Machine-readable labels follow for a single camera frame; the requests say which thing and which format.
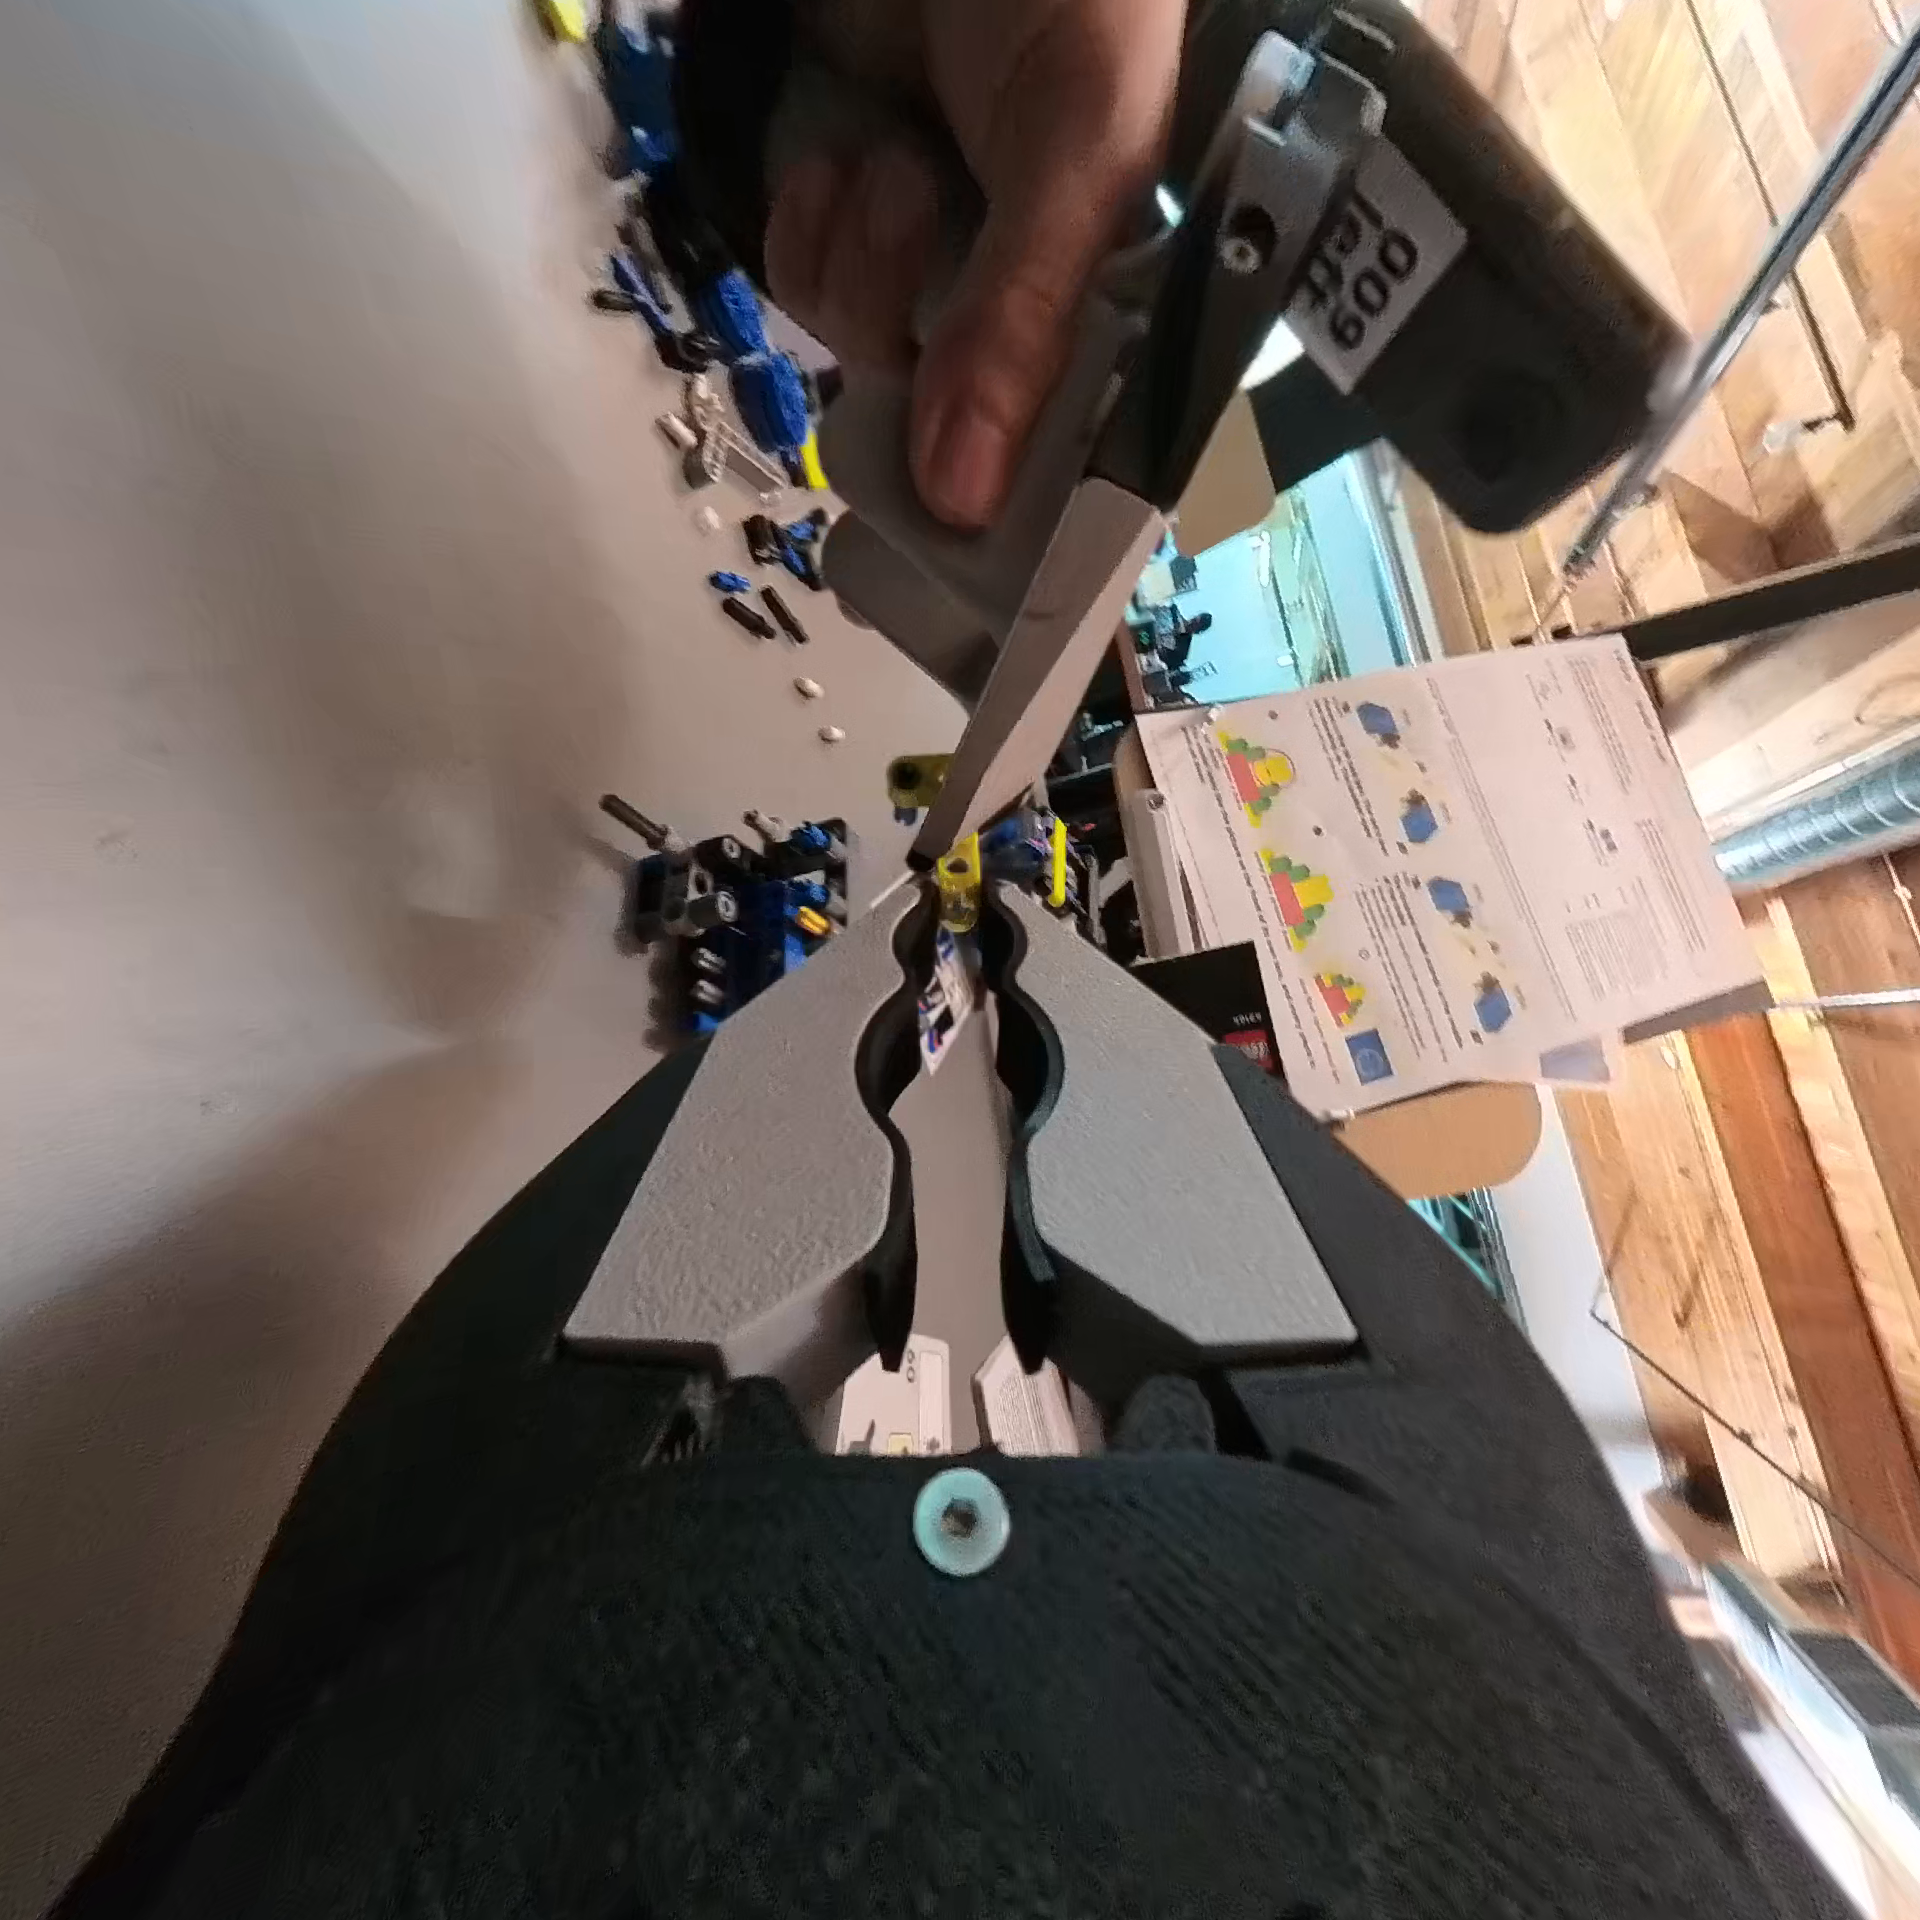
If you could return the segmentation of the silver ventilation duct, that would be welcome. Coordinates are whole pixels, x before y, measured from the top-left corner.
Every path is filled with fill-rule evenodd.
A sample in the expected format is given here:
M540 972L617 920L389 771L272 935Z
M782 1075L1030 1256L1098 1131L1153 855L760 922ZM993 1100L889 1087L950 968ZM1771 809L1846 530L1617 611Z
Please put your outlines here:
M1715 844L1739 893L1777 889L1917 845L1917 748L1881 755Z

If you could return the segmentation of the lego sticker sheet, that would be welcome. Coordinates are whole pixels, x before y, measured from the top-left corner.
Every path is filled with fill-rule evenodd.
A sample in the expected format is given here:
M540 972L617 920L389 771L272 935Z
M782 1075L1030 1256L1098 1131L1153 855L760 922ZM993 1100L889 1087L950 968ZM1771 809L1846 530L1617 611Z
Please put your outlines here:
M938 922L918 986L918 1056L934 1075L979 1001L976 940Z

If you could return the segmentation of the yellow lego beam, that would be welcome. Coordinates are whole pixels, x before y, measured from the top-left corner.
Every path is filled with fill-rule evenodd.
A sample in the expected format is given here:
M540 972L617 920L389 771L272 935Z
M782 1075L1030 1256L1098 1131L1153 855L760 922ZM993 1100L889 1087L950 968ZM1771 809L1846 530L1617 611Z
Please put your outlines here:
M886 800L899 825L922 827L933 803L942 796L950 769L947 752L902 755L886 764ZM971 933L980 906L980 857L979 839L955 844L934 864L934 883L942 900L942 929L950 935Z

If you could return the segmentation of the pile of loose lego pieces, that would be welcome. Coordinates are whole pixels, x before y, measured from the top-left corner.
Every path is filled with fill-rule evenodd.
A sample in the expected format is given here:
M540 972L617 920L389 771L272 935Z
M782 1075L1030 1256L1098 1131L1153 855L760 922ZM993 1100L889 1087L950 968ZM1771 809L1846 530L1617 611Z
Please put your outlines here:
M742 519L750 562L826 591L833 517L795 519L792 495L828 489L819 421L837 370L805 368L777 343L766 301L693 207L675 103L680 21L672 7L530 2L542 40L589 83L606 120L600 153L613 193L613 245L587 288L595 313L637 327L680 401L657 423L691 495L733 481L752 491Z

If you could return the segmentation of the small blue grey lego assembly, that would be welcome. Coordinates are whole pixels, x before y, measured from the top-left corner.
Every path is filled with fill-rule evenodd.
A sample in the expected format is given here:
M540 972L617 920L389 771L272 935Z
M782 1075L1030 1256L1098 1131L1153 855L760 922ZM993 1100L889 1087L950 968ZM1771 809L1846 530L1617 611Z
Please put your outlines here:
M614 794L600 809L643 844L617 930L651 960L669 1036L707 1040L849 924L853 839L840 816L750 809L741 833L693 839Z

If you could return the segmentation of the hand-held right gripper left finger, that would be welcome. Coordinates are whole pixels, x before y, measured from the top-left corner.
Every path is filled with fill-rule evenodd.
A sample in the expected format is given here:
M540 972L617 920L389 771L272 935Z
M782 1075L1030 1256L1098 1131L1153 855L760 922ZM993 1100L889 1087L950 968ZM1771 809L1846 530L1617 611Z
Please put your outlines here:
M922 1073L918 1000L922 893L897 887L728 1020L564 1341L720 1378L897 1370L918 1236L894 1108Z

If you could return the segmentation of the grey metal rod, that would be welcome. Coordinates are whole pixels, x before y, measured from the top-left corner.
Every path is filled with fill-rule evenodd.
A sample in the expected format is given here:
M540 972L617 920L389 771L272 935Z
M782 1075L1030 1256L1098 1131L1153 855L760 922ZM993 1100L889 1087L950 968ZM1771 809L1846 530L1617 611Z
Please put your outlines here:
M1840 127L1813 178L1787 213L1771 215L1768 247L1708 335L1691 347L1681 370L1666 376L1651 402L1649 427L1617 469L1598 508L1581 523L1561 560L1566 591L1581 580L1600 557L1608 538L1658 485L1666 456L1691 426L1704 402L1715 395L1729 368L1754 335L1773 297L1796 283L1804 255L1827 232L1856 188L1868 162L1878 155L1888 133L1913 103L1917 83L1917 26L1908 23L1890 43L1872 83Z

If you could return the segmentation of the printed instruction poster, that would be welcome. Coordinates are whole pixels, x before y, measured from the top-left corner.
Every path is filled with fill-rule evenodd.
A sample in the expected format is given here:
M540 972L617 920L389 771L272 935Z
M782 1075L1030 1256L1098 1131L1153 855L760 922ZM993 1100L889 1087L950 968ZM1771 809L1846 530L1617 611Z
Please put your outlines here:
M1617 636L1136 720L1206 945L1251 945L1281 1075L1344 1121L1603 1087L1625 1044L1771 1008Z

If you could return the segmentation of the cardboard and black panel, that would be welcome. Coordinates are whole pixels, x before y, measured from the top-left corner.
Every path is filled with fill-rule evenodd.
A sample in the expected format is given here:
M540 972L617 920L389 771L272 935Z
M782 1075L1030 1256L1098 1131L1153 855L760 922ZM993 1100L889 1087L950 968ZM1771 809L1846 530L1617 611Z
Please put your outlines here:
M1272 512L1277 489L1259 440L1248 392L1228 402L1168 529L1185 557L1198 560L1253 529Z

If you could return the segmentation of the large lego buggy chassis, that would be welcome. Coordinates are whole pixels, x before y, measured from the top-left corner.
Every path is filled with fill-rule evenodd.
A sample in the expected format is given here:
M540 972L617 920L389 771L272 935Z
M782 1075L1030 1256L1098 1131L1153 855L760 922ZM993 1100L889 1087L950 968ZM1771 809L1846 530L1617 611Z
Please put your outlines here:
M1089 850L1044 805L1019 805L979 836L982 873L1035 897L1059 920L1089 913Z

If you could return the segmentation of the black metal beam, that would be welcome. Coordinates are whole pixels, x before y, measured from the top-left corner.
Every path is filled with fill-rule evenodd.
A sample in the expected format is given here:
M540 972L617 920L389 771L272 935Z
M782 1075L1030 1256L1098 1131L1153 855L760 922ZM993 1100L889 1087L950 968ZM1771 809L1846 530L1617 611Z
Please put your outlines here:
M1633 659L1658 663L1756 641L1912 592L1917 592L1917 536L1793 567L1688 609L1630 619L1618 636Z

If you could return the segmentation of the open building instruction booklet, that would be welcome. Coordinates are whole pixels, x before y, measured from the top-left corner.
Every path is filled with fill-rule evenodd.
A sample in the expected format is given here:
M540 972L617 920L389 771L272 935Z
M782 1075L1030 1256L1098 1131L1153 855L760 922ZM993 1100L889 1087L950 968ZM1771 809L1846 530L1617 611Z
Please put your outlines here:
M845 1381L833 1452L840 1456L947 1456L954 1452L948 1341L913 1335L897 1370L880 1356Z

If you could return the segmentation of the person's left hand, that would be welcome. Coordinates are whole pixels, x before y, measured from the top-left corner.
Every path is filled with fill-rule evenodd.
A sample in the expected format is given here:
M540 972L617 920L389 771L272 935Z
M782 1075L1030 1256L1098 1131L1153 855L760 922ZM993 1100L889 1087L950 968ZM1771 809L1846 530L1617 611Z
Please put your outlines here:
M845 368L910 372L924 508L979 532L1002 515L1101 263L1136 228L1168 149L1179 2L797 5L826 67L942 129L982 199L925 343L938 271L929 135L876 133L787 162L764 266L782 312Z

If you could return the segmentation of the black lego set box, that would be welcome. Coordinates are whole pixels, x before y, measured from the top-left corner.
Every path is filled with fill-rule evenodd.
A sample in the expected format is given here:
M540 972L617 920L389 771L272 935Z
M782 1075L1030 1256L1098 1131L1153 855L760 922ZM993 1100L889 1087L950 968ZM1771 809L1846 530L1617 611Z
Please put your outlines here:
M1211 1043L1235 1048L1269 1076L1288 1081L1256 945L1185 953L1173 983L1179 987L1179 1003L1189 1020Z

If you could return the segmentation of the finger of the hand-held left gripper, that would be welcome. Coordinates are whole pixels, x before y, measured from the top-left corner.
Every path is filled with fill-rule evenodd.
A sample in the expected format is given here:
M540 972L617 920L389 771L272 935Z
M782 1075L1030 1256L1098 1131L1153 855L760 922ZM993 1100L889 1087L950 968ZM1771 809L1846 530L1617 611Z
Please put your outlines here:
M1044 778L1163 530L1149 500L1107 479L1072 491L907 850L915 873L930 873Z

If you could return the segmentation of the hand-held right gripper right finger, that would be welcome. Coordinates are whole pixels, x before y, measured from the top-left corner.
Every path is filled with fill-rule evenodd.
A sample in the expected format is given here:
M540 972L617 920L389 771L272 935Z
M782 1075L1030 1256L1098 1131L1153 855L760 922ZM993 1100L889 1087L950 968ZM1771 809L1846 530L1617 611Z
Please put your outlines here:
M993 893L998 1247L1028 1373L1206 1373L1347 1357L1358 1330L1228 1056L1030 893Z

